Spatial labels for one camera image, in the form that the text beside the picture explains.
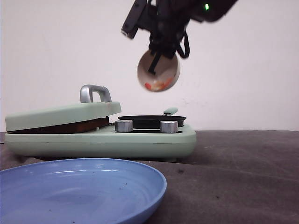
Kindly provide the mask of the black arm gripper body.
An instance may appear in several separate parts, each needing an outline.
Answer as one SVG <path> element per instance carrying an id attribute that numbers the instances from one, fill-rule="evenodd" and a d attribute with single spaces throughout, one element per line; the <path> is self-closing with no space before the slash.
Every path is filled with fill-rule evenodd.
<path id="1" fill-rule="evenodd" d="M 182 58 L 190 54 L 186 26 L 190 19 L 175 15 L 169 0 L 134 1 L 121 28 L 122 34 L 133 39 L 139 29 L 150 32 L 150 54 L 159 58 L 173 58 L 178 52 Z"/>

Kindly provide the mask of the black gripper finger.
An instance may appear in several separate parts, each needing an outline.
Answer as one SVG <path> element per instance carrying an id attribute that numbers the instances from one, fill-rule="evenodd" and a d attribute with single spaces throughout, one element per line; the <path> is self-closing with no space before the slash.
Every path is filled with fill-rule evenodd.
<path id="1" fill-rule="evenodd" d="M 155 68 L 159 62 L 159 59 L 161 57 L 161 53 L 160 52 L 157 52 L 155 55 L 154 55 L 154 58 L 149 66 L 149 69 L 148 69 L 148 72 L 155 75 L 156 72 L 155 72 Z"/>

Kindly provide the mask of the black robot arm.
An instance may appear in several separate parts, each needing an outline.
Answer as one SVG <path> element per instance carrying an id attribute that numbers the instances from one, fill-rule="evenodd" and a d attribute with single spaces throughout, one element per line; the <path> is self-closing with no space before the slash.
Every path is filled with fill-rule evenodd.
<path id="1" fill-rule="evenodd" d="M 121 32 L 133 39 L 139 29 L 149 31 L 149 50 L 154 59 L 148 71 L 155 73 L 161 56 L 188 58 L 190 45 L 186 27 L 190 20 L 215 22 L 235 4 L 234 0 L 150 0 L 134 1 Z"/>

